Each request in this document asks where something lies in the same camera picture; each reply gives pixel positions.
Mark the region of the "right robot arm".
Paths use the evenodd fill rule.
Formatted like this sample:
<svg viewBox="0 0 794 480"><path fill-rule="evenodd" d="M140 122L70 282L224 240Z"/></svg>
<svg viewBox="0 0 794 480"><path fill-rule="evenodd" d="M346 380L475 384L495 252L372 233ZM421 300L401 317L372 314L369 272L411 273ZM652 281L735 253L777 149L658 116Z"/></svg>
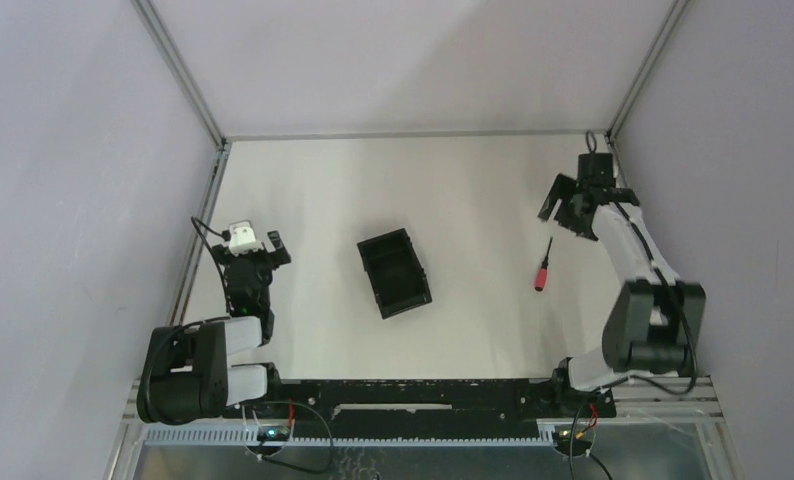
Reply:
<svg viewBox="0 0 794 480"><path fill-rule="evenodd" d="M555 410L578 415L589 405L590 392L630 380L669 395L690 393L699 378L697 343L706 293L668 264L635 193L613 179L588 182L559 174L538 217L601 244L620 283L600 345L562 362L567 378L550 391Z"/></svg>

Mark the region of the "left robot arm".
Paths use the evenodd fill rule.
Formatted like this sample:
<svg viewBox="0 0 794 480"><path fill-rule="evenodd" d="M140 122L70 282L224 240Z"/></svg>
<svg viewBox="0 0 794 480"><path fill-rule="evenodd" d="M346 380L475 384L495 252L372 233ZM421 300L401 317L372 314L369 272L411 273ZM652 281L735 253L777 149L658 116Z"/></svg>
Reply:
<svg viewBox="0 0 794 480"><path fill-rule="evenodd" d="M232 356L266 346L273 338L273 273L291 256L276 231L272 246L231 229L211 251L222 276L228 311L220 317L151 334L136 406L145 423L184 425L222 416L247 402L263 417L278 414L286 394L273 363L236 364Z"/></svg>

